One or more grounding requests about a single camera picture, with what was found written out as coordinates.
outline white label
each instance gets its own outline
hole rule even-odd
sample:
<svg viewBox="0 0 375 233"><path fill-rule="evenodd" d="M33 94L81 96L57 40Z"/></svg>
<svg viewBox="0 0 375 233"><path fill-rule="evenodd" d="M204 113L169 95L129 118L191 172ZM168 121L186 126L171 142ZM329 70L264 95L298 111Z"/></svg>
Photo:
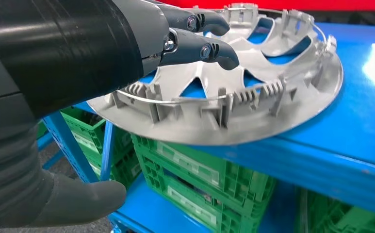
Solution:
<svg viewBox="0 0 375 233"><path fill-rule="evenodd" d="M131 137L130 137L130 133L125 133L123 136L122 136L122 143L123 143L123 146L127 146L129 143L131 142Z"/></svg>
<svg viewBox="0 0 375 233"><path fill-rule="evenodd" d="M193 172L198 177L202 178L203 180L211 183L212 185L219 186L219 172L203 165L196 160L191 159L185 154L182 154L178 152L177 150L171 148L170 146L166 145L163 142L157 142L157 152L172 161L173 163L179 165L180 167L187 169L188 171ZM201 170L206 170L209 172L209 174L205 174L203 172L199 171L199 168Z"/></svg>
<svg viewBox="0 0 375 233"><path fill-rule="evenodd" d="M94 150L95 152L98 153L98 149L97 149L97 147L96 147L96 145L95 145L94 142L90 141L87 138L84 138L84 137L78 135L75 132L72 132L72 134L73 134L74 138L76 139L76 141L78 143L80 143L80 144L82 144L82 145L84 145L84 146L86 146L86 147L90 148L91 150Z"/></svg>
<svg viewBox="0 0 375 233"><path fill-rule="evenodd" d="M196 215L199 215L202 218L207 219L208 222L212 224L213 226L217 225L217 217L215 215L212 215L209 211L201 208L196 203L187 199L185 196L180 194L174 188L167 186L167 194L176 202L180 203L181 205L185 206L186 208L190 210L193 210L196 213Z"/></svg>
<svg viewBox="0 0 375 233"><path fill-rule="evenodd" d="M100 173L101 173L101 171L100 171L100 169L98 169L97 167L95 167L93 164L91 164L91 163L89 163L90 164L90 166L92 167L92 169L93 169L93 171L96 173L96 174L98 174L99 176L100 176Z"/></svg>
<svg viewBox="0 0 375 233"><path fill-rule="evenodd" d="M137 164L136 166L134 166L131 169L131 173L132 173L133 177L137 176L137 174L139 174L139 172L140 172L140 164Z"/></svg>

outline red background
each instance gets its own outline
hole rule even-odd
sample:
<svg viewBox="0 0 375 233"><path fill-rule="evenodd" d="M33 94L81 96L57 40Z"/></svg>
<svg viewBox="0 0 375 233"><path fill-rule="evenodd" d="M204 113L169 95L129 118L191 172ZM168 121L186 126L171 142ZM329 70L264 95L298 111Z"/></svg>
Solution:
<svg viewBox="0 0 375 233"><path fill-rule="evenodd" d="M201 8L223 8L232 2L256 3L259 8L296 9L305 11L375 11L375 0L162 0L179 6Z"/></svg>

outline blue shelf frame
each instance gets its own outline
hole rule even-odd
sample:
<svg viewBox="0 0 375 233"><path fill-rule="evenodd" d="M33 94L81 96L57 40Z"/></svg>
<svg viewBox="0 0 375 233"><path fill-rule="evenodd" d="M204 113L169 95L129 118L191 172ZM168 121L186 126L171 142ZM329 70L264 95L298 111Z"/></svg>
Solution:
<svg viewBox="0 0 375 233"><path fill-rule="evenodd" d="M194 148L375 211L375 74L365 70L366 65L375 66L375 27L319 26L337 38L344 67L345 82L333 104L314 119L275 137L236 146ZM86 103L76 107L93 112ZM91 167L60 114L50 115L45 123L82 180L95 182ZM102 166L107 174L109 154L103 152ZM136 190L143 187L143 182L135 184ZM145 228L134 223L128 217L127 204L110 216L112 222L138 232L154 230L153 225Z"/></svg>
<svg viewBox="0 0 375 233"><path fill-rule="evenodd" d="M75 107L92 112L86 108L85 104ZM43 122L80 178L88 183L98 181L60 112L49 115L43 119ZM113 124L107 121L105 129L101 180L108 179L113 152L111 144L114 135ZM295 216L297 216L297 201L296 187L279 182L272 197L273 204L269 205L266 210L259 232L292 233ZM115 233L126 232L126 229L132 229L138 233L210 232L202 224L151 190L143 174L139 175L128 190L125 205L110 214L108 218Z"/></svg>
<svg viewBox="0 0 375 233"><path fill-rule="evenodd" d="M53 137L50 133L46 133L42 137L37 140L37 148L39 151L46 148L50 143L52 143ZM59 150L53 157L51 157L48 161L46 161L42 168L48 170L53 165L55 165L61 158L63 158L64 154L61 150Z"/></svg>

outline gray sleeve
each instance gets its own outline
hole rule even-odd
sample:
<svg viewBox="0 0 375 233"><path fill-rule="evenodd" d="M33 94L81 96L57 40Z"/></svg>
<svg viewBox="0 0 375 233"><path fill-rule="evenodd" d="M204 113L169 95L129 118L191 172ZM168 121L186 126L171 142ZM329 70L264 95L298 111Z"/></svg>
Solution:
<svg viewBox="0 0 375 233"><path fill-rule="evenodd" d="M84 224L123 205L122 184L51 174L37 154L36 128L0 140L0 228Z"/></svg>

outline robotic arm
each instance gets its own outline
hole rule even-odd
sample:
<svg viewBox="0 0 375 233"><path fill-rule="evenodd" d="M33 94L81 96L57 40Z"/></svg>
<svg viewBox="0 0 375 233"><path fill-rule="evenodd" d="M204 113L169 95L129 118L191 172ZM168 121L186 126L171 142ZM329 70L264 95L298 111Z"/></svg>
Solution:
<svg viewBox="0 0 375 233"><path fill-rule="evenodd" d="M238 65L215 12L154 0L0 0L0 227L82 224L123 205L114 182L40 167L37 120L112 92L158 66Z"/></svg>

